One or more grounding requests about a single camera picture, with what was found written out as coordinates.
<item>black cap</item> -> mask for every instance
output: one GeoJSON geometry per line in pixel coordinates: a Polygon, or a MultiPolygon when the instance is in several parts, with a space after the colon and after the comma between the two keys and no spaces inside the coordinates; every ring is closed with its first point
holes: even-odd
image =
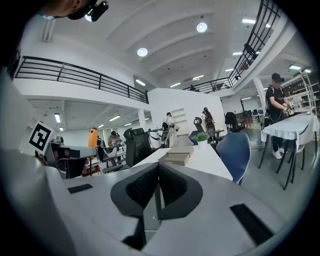
{"type": "Polygon", "coordinates": [[[278,73],[273,73],[271,78],[275,83],[282,83],[281,76],[278,73]]]}

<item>blue chair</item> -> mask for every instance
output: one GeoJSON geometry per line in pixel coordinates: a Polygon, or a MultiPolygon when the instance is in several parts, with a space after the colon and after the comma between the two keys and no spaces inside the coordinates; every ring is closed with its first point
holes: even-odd
{"type": "Polygon", "coordinates": [[[241,185],[251,157],[248,135],[244,132],[228,133],[216,146],[222,162],[234,183],[241,185]]]}

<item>white sneaker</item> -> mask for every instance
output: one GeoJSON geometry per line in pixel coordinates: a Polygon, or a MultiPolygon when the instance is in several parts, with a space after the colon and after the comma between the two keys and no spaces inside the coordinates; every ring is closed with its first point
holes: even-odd
{"type": "Polygon", "coordinates": [[[280,153],[279,153],[279,150],[276,151],[276,152],[272,151],[272,155],[273,155],[276,159],[281,159],[281,158],[282,158],[282,156],[281,156],[280,153]]]}

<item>black metal railing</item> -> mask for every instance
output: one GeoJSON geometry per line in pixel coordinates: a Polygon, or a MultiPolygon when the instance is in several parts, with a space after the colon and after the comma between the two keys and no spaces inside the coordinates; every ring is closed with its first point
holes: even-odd
{"type": "Polygon", "coordinates": [[[147,92],[85,67],[53,59],[23,56],[16,79],[41,79],[91,87],[149,104],[147,92]]]}
{"type": "Polygon", "coordinates": [[[210,93],[210,92],[217,92],[222,89],[229,89],[232,87],[230,83],[230,79],[228,77],[220,78],[208,82],[199,83],[193,86],[195,92],[199,93],[210,93]]]}
{"type": "Polygon", "coordinates": [[[243,72],[252,65],[260,51],[266,45],[269,37],[273,33],[273,28],[280,18],[279,12],[279,7],[272,0],[261,0],[255,24],[253,25],[246,44],[244,45],[242,54],[229,77],[196,84],[193,86],[195,91],[207,94],[233,87],[239,78],[241,78],[243,72]]]}

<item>floor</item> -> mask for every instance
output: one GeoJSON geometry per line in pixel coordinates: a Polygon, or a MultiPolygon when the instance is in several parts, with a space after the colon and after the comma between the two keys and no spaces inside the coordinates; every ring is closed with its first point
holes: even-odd
{"type": "MultiPolygon", "coordinates": [[[[258,169],[263,154],[264,142],[261,142],[260,123],[253,124],[258,124],[259,127],[257,128],[257,125],[255,125],[251,129],[246,128],[242,130],[242,132],[248,135],[251,145],[251,158],[242,181],[242,186],[257,198],[270,205],[288,222],[292,217],[297,215],[302,203],[306,200],[310,181],[318,175],[316,169],[319,170],[320,144],[318,143],[317,145],[317,159],[315,159],[315,142],[312,141],[306,145],[304,170],[301,170],[302,153],[297,155],[294,182],[293,184],[289,183],[286,191],[284,191],[283,187],[290,168],[288,164],[290,153],[287,153],[281,170],[276,174],[280,160],[272,156],[272,149],[269,146],[264,162],[261,168],[258,169]]],[[[149,240],[160,226],[157,220],[154,198],[150,200],[144,210],[144,225],[146,238],[149,240]]]]}

